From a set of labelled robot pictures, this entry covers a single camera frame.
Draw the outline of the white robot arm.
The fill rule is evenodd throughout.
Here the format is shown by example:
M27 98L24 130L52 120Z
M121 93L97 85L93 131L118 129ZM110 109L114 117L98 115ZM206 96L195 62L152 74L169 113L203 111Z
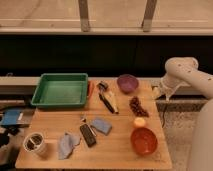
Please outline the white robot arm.
M169 100L182 82L208 98L196 120L187 171L213 171L213 75L199 71L194 57L172 57L166 61L165 70L153 89L155 99L165 95Z

